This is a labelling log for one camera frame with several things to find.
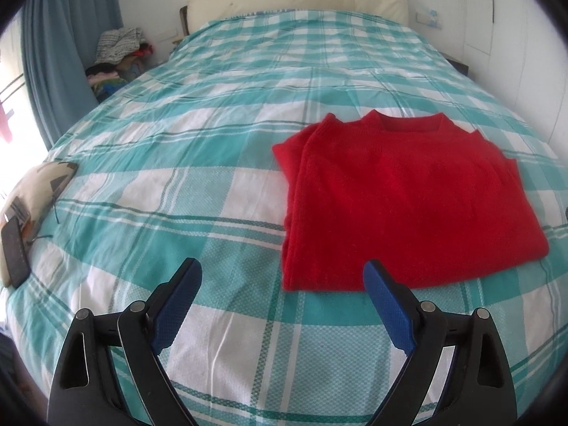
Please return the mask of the beige patterned cushion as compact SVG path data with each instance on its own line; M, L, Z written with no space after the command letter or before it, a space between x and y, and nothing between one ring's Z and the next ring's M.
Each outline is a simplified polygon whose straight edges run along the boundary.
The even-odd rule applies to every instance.
M63 160L33 168L18 182L1 210L1 229L11 218L18 219L28 260L43 220L78 168L78 164Z

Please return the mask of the pile of clothes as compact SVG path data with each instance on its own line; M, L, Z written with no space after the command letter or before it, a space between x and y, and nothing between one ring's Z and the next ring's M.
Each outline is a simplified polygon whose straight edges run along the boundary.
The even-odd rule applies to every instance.
M94 63L85 70L88 85L98 103L145 73L147 59L154 53L138 27L121 27L102 33Z

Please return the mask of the black smartphone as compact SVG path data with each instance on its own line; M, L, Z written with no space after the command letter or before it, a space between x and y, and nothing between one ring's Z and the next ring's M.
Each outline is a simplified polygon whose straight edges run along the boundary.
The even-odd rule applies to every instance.
M1 230L1 279L4 286L19 288L30 276L31 268L16 217Z

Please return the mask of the white wardrobe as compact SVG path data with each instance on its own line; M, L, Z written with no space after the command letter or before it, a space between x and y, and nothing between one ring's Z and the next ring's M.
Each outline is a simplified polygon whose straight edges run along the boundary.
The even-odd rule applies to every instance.
M567 48L536 0L466 0L464 59L478 84L566 152Z

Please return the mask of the white wall socket panel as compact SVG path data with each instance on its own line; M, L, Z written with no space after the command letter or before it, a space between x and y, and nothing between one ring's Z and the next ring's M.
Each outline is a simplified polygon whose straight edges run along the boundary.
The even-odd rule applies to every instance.
M443 28L439 12L436 10L419 11L415 13L415 20L418 24L441 30Z

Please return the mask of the red sweater with white rabbit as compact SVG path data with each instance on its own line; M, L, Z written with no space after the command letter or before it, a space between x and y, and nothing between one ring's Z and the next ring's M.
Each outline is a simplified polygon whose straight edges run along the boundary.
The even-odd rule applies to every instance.
M371 260L431 288L549 253L516 161L445 114L329 114L272 152L289 185L286 290L360 291Z

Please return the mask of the blue curtain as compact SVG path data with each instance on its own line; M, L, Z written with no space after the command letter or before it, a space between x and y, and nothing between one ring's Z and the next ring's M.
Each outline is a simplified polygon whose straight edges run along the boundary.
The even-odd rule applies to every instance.
M98 101L86 69L101 34L122 26L119 0L26 0L21 49L28 95L47 148Z

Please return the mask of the red garment hanging outside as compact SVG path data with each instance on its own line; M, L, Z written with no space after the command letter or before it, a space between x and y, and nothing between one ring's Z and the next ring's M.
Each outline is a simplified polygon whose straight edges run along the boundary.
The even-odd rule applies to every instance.
M9 116L5 112L2 103L0 103L0 134L5 141L12 141L12 131L9 126Z

